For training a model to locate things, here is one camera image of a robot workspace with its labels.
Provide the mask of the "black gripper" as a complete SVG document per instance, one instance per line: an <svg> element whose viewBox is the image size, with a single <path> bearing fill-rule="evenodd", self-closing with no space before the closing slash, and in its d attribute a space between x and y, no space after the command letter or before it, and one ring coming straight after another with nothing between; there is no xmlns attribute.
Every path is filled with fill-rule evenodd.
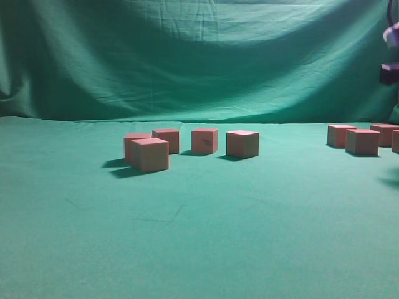
<svg viewBox="0 0 399 299"><path fill-rule="evenodd" d="M384 85L393 85L399 81L399 64L381 64L379 82Z"/></svg>

